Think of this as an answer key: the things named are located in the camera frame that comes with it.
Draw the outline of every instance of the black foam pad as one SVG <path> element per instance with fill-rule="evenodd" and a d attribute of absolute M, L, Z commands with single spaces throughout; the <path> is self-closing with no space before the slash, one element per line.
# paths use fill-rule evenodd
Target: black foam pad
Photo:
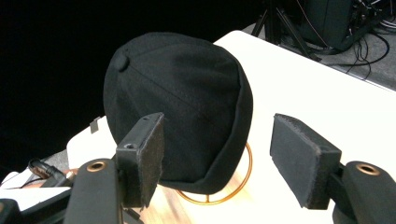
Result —
<path fill-rule="evenodd" d="M 301 207 L 327 209 L 329 175 L 341 150 L 298 119 L 275 114 L 270 155 Z"/>
<path fill-rule="evenodd" d="M 124 174 L 124 207 L 149 207 L 162 172 L 163 113 L 140 119 L 117 145 L 117 165 Z"/>

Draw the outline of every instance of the black cable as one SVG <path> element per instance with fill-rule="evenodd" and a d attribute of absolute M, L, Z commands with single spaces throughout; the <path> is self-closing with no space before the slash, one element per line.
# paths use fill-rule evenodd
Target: black cable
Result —
<path fill-rule="evenodd" d="M 43 179 L 48 179 L 50 177 L 55 177 L 57 179 L 65 178 L 64 173 L 58 170 L 58 168 L 48 165 L 39 159 L 30 160 L 28 163 L 28 167 L 33 174 L 38 175 Z"/>
<path fill-rule="evenodd" d="M 365 54 L 364 54 L 364 55 L 363 55 L 363 51 L 362 51 L 361 40 L 364 41 L 365 48 L 366 48 L 366 51 L 365 51 Z M 369 72 L 367 73 L 366 76 L 364 76 L 364 78 L 361 78 L 361 80 L 366 80 L 366 79 L 370 76 L 370 74 L 371 74 L 371 72 L 372 72 L 372 67 L 371 67 L 371 63 L 367 61 L 367 57 L 368 57 L 368 55 L 369 55 L 369 48 L 368 48 L 367 41 L 366 41 L 366 39 L 365 39 L 364 37 L 363 37 L 361 40 L 359 40 L 359 42 L 358 42 L 358 44 L 357 44 L 357 45 L 358 45 L 358 49 L 356 49 L 356 48 L 355 48 L 356 45 L 354 45 L 353 50 L 354 50 L 354 52 L 355 52 L 356 60 L 355 60 L 355 62 L 350 66 L 350 68 L 346 71 L 346 74 L 348 74 L 348 73 L 350 72 L 350 70 L 351 70 L 353 67 L 355 67 L 355 65 L 356 65 L 357 62 L 367 62 L 367 63 L 368 63 L 367 65 L 369 66 Z"/>
<path fill-rule="evenodd" d="M 367 62 L 367 63 L 356 63 L 356 64 L 350 64 L 350 63 L 328 63 L 328 64 L 325 64 L 325 65 L 327 65 L 327 66 L 352 66 L 352 65 L 353 66 L 365 66 L 365 65 L 377 63 L 377 62 L 383 60 L 389 54 L 390 45 L 389 45 L 388 41 L 384 37 L 382 37 L 382 36 L 380 36 L 380 35 L 378 35 L 376 33 L 372 33 L 372 32 L 370 32 L 370 34 L 374 35 L 377 38 L 379 38 L 380 40 L 382 40 L 384 42 L 384 44 L 387 46 L 387 49 L 386 49 L 385 53 L 381 57 L 379 57 L 378 59 L 376 59 L 376 60 L 374 60 L 372 62 Z"/>
<path fill-rule="evenodd" d="M 15 178 L 16 176 L 18 176 L 18 175 L 20 175 L 21 173 L 19 173 L 19 174 L 15 174 L 14 176 L 12 176 L 12 177 L 10 177 L 9 179 L 7 179 L 6 181 L 4 181 L 4 182 L 2 182 L 1 184 L 0 184 L 0 187 L 2 187 L 4 184 L 6 184 L 8 181 L 10 181 L 10 180 L 12 180 L 13 178 Z"/>
<path fill-rule="evenodd" d="M 43 180 L 43 178 L 39 177 L 39 178 L 36 178 L 36 179 L 33 179 L 33 180 L 29 180 L 26 183 L 24 183 L 22 186 L 20 186 L 19 189 L 23 189 L 24 187 L 26 187 L 26 186 L 28 186 L 28 185 L 30 185 L 30 184 L 38 181 L 38 180 Z"/>

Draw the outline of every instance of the hat seam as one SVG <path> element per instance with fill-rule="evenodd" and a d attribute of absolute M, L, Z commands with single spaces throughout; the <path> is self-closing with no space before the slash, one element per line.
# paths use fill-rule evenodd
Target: hat seam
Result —
<path fill-rule="evenodd" d="M 173 94 L 171 91 L 169 91 L 168 89 L 164 88 L 162 85 L 159 85 L 156 81 L 152 80 L 151 78 L 149 78 L 149 77 L 147 77 L 147 76 L 144 76 L 144 75 L 143 75 L 139 70 L 137 70 L 136 68 L 132 67 L 131 65 L 129 65 L 129 67 L 130 67 L 131 69 L 134 69 L 134 70 L 140 75 L 140 76 L 136 76 L 137 78 L 141 79 L 142 81 L 150 81 L 150 82 L 154 83 L 155 86 L 157 86 L 158 88 L 162 89 L 163 91 L 169 93 L 170 95 L 172 95 L 173 97 L 175 97 L 176 99 L 178 99 L 178 100 L 179 100 L 181 103 L 183 103 L 184 105 L 187 105 L 187 106 L 190 107 L 192 110 L 198 111 L 199 117 L 201 117 L 202 119 L 204 119 L 206 122 L 210 123 L 211 126 L 217 128 L 216 133 L 219 132 L 219 131 L 228 131 L 228 130 L 222 128 L 221 126 L 218 126 L 218 125 L 214 124 L 214 123 L 212 122 L 212 120 L 209 119 L 209 118 L 205 115 L 205 113 L 202 112 L 203 109 L 201 108 L 201 104 L 198 104 L 198 105 L 199 105 L 199 106 L 198 106 L 199 108 L 196 108 L 194 105 L 188 104 L 188 102 L 186 102 L 186 101 L 183 100 L 182 98 L 178 97 L 177 95 Z"/>
<path fill-rule="evenodd" d="M 242 66 L 238 66 L 238 71 L 244 72 Z M 248 79 L 245 77 L 245 75 L 243 75 L 243 77 L 241 76 L 241 77 L 238 78 L 238 83 L 241 86 L 241 89 L 244 89 L 243 87 L 245 86 L 245 89 L 249 89 L 250 90 L 250 85 L 249 85 Z M 252 95 L 250 94 L 250 96 L 249 96 L 250 92 L 251 91 L 248 91 L 248 90 L 240 91 L 239 94 L 238 94 L 238 101 L 237 102 L 242 102 L 243 99 L 250 98 L 251 99 L 251 103 L 253 103 Z M 247 112 L 247 111 L 250 111 L 250 113 L 248 115 L 243 116 L 244 119 L 250 120 L 250 123 L 249 123 L 249 125 L 247 127 L 246 140 L 248 140 L 248 136 L 249 136 L 249 130 L 250 130 L 250 126 L 251 126 L 251 117 L 252 117 L 252 113 L 253 113 L 253 105 L 252 105 L 251 109 L 241 107 L 240 104 L 236 104 L 235 105 L 235 114 L 234 114 L 235 117 L 237 117 L 238 115 L 239 116 L 244 115 L 245 114 L 244 112 Z M 231 128 L 231 130 L 232 130 L 231 133 L 236 132 L 236 126 L 235 125 L 237 125 L 237 124 L 234 122 L 233 126 Z M 189 183 L 186 183 L 186 182 L 180 183 L 180 181 L 173 181 L 173 180 L 160 180 L 160 184 L 162 184 L 162 185 L 164 185 L 166 187 L 171 187 L 171 188 L 174 185 L 178 185 L 180 188 L 183 188 L 185 190 L 189 190 L 192 193 L 199 193 L 196 190 L 192 190 L 191 185 L 200 185 L 200 186 L 202 186 L 203 184 L 207 183 L 208 178 L 209 179 L 213 179 L 213 174 L 211 174 L 211 171 L 213 171 L 214 169 L 218 168 L 220 158 L 224 158 L 226 156 L 224 154 L 225 153 L 224 150 L 226 149 L 225 148 L 226 145 L 227 144 L 231 144 L 231 142 L 234 142 L 234 141 L 235 140 L 232 139 L 231 136 L 229 136 L 227 138 L 227 140 L 224 143 L 223 148 L 217 153 L 217 155 L 215 156 L 214 160 L 211 162 L 211 165 L 208 167 L 206 174 L 202 178 L 197 179 L 197 180 L 195 180 L 193 182 L 189 182 Z M 242 157 L 242 153 L 243 153 L 244 149 L 245 148 L 242 147 L 242 150 L 238 150 L 238 151 L 242 151 L 242 152 L 240 152 L 241 153 L 241 157 Z M 228 173 L 230 178 L 232 177 L 233 173 L 235 172 L 238 162 L 236 162 L 236 166 L 233 167 L 233 171 Z M 212 188 L 206 188 L 206 189 L 203 189 L 201 191 L 206 191 L 206 190 L 209 190 L 209 191 L 212 190 L 212 191 L 217 192 L 220 189 L 213 190 Z"/>
<path fill-rule="evenodd" d="M 143 73 L 142 72 L 140 72 L 140 70 L 138 70 L 137 68 L 136 68 L 136 66 L 132 66 L 132 63 L 133 63 L 133 61 L 134 61 L 134 58 L 138 58 L 138 57 L 141 57 L 141 56 L 143 56 L 143 55 L 145 55 L 145 54 L 148 54 L 148 53 L 152 53 L 152 51 L 155 51 L 155 50 L 157 50 L 157 49 L 163 49 L 163 48 L 165 48 L 165 47 L 174 47 L 174 46 L 195 46 L 195 47 L 199 47 L 199 48 L 205 48 L 205 49 L 211 49 L 212 47 L 215 47 L 215 48 L 217 48 L 217 49 L 220 49 L 223 53 L 226 53 L 226 54 L 229 54 L 230 55 L 230 52 L 228 52 L 227 50 L 225 50 L 224 48 L 222 48 L 222 47 L 219 47 L 219 46 L 216 46 L 216 45 L 213 45 L 212 43 L 210 43 L 210 42 L 207 42 L 207 43 L 205 43 L 205 45 L 202 45 L 202 43 L 198 43 L 197 42 L 197 46 L 195 46 L 195 45 L 193 45 L 193 44 L 186 44 L 186 43 L 176 43 L 176 44 L 171 44 L 171 45 L 166 45 L 166 46 L 161 46 L 161 47 L 158 47 L 158 48 L 155 48 L 155 49 L 150 49 L 150 50 L 147 50 L 147 51 L 145 51 L 145 52 L 142 52 L 142 53 L 139 53 L 139 54 L 135 54 L 135 55 L 132 55 L 132 54 L 129 54 L 128 56 L 129 56 L 129 59 L 130 59 L 130 62 L 129 62 L 129 64 L 128 64 L 128 67 L 131 67 L 131 68 L 133 68 L 135 71 L 137 71 L 140 75 L 142 75 L 142 76 L 144 76 L 143 75 Z M 237 66 L 237 64 L 235 64 L 235 59 L 233 59 L 233 66 L 236 66 L 236 67 L 238 67 Z M 148 78 L 149 80 L 151 80 L 152 82 L 154 82 L 156 85 L 158 85 L 158 86 L 161 86 L 161 85 L 159 85 L 158 83 L 156 83 L 154 80 L 152 80 L 151 78 Z M 193 98 L 193 97 L 190 97 L 188 94 L 186 94 L 184 91 L 180 91 L 179 89 L 177 89 L 177 88 L 174 88 L 173 86 L 171 86 L 171 85 L 168 85 L 168 83 L 166 83 L 166 82 L 164 82 L 163 83 L 164 85 L 166 85 L 166 88 L 167 89 L 169 89 L 169 90 L 173 90 L 173 91 L 175 91 L 175 92 L 177 92 L 177 93 L 180 93 L 180 94 L 182 94 L 183 96 L 185 96 L 188 100 L 190 100 L 191 102 L 192 102 L 192 105 L 193 105 L 193 107 L 198 107 L 199 108 L 199 112 L 200 113 L 202 113 L 201 111 L 203 111 L 203 106 L 202 106 L 202 104 L 200 104 L 199 102 L 197 102 L 196 101 L 196 99 L 195 98 Z"/>
<path fill-rule="evenodd" d="M 127 43 L 126 44 L 126 46 L 125 46 L 125 51 L 128 51 L 129 53 L 131 52 L 130 50 L 129 50 L 129 47 L 130 47 L 130 45 L 133 45 L 134 44 L 134 42 L 133 41 L 131 41 L 131 42 L 129 42 L 129 43 Z M 164 46 L 159 46 L 159 47 L 157 47 L 157 48 L 153 48 L 153 49 L 147 49 L 147 50 L 145 50 L 145 51 L 143 51 L 143 52 L 140 52 L 140 53 L 138 53 L 138 54 L 130 54 L 130 55 L 128 55 L 128 56 L 131 56 L 131 57 L 140 57 L 140 56 L 142 56 L 142 55 L 145 55 L 145 54 L 147 54 L 147 53 L 150 53 L 150 52 L 152 52 L 152 51 L 154 51 L 154 50 L 157 50 L 157 49 L 163 49 L 163 48 L 165 48 L 165 47 L 174 47 L 174 46 L 178 46 L 178 45 L 189 45 L 189 46 L 195 46 L 195 47 L 217 47 L 217 48 L 219 48 L 219 46 L 216 46 L 216 45 L 210 45 L 211 43 L 210 42 L 207 42 L 207 43 L 199 43 L 199 42 L 196 42 L 196 43 L 194 43 L 194 44 L 196 44 L 196 45 L 193 45 L 192 43 L 174 43 L 174 44 L 170 44 L 170 45 L 164 45 Z"/>

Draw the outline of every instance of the black background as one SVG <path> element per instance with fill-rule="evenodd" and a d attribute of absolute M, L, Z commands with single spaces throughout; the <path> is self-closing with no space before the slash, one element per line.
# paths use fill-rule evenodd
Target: black background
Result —
<path fill-rule="evenodd" d="M 0 177 L 66 148 L 102 117 L 115 50 L 147 32 L 216 41 L 255 22 L 258 0 L 1 1 Z"/>

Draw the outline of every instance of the black equipment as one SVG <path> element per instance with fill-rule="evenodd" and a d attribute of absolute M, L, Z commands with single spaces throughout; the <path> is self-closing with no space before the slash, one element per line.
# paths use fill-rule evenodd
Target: black equipment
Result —
<path fill-rule="evenodd" d="M 264 0 L 264 13 L 261 15 L 256 25 L 253 28 L 252 35 L 259 36 L 262 27 L 265 30 L 265 40 L 275 45 L 280 45 L 282 36 L 282 27 L 288 32 L 293 38 L 300 52 L 307 58 L 315 61 L 320 61 L 315 54 L 311 52 L 309 47 L 306 45 L 289 16 L 286 14 L 285 9 L 281 3 L 273 0 Z"/>
<path fill-rule="evenodd" d="M 341 150 L 300 120 L 275 114 L 270 154 L 301 207 L 327 209 L 336 224 L 396 223 L 396 183 L 364 161 L 340 163 Z"/>
<path fill-rule="evenodd" d="M 283 6 L 281 12 L 283 17 L 292 24 L 297 36 L 310 44 L 336 49 L 337 52 L 349 49 L 384 17 L 383 4 L 374 5 L 372 0 L 281 0 L 278 2 L 277 4 Z M 257 22 L 257 29 L 252 33 L 253 35 L 258 35 L 260 26 Z M 288 30 L 287 32 L 296 42 L 296 34 L 291 35 Z M 304 44 L 298 41 L 295 45 L 306 56 L 306 50 L 302 51 Z"/>

